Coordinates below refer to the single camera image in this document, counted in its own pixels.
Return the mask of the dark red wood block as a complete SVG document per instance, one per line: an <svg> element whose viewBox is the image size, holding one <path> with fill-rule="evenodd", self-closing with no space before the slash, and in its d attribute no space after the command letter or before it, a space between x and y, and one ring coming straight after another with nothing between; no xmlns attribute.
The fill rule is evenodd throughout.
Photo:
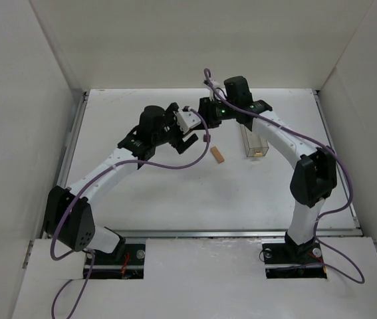
<svg viewBox="0 0 377 319"><path fill-rule="evenodd" d="M210 135L207 135L207 134L203 135L203 141L204 142L209 142L210 140L211 140L211 136Z"/></svg>

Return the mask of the light engraved wood block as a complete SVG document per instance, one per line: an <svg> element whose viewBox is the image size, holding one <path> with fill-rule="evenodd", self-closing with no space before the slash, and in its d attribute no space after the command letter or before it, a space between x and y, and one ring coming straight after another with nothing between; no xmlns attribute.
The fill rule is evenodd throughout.
<svg viewBox="0 0 377 319"><path fill-rule="evenodd" d="M223 163L225 161L225 158L222 156L221 152L218 150L217 147L213 146L210 148L210 152L217 161L217 163Z"/></svg>

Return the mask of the clear plastic box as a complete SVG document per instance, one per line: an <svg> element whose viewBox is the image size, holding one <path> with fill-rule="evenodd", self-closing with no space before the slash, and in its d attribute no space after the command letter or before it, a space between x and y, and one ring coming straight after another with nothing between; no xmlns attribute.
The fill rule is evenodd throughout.
<svg viewBox="0 0 377 319"><path fill-rule="evenodd" d="M259 158L266 156L269 150L267 140L263 139L256 133L251 132L243 124L240 124L239 127L241 130L245 155L248 158Z"/></svg>

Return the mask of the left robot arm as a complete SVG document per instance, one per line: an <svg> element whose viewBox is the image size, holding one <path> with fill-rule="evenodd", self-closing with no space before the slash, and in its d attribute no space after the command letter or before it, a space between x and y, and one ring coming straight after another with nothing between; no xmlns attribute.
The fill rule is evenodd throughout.
<svg viewBox="0 0 377 319"><path fill-rule="evenodd" d="M147 106L138 124L99 166L68 187L53 187L44 220L45 231L52 237L52 259L61 259L55 253L57 243L64 244L72 253L101 252L119 259L124 252L125 239L95 224L94 207L125 177L143 165L154 165L151 158L158 146L169 144L179 154L184 153L198 139L193 134L196 127L204 128L205 123L192 109L180 109L176 103L167 109Z"/></svg>

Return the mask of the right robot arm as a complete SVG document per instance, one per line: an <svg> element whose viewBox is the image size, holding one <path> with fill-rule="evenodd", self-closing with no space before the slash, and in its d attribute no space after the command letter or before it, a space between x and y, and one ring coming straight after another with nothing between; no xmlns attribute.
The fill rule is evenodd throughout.
<svg viewBox="0 0 377 319"><path fill-rule="evenodd" d="M204 83L210 90L201 100L199 113L210 128L223 120L234 119L250 132L265 138L291 165L290 192L295 200L285 242L266 246L276 265L305 264L318 247L318 216L337 185L336 158L326 145L290 129L264 100L254 100L247 79L234 76L224 82L225 92L205 69Z"/></svg>

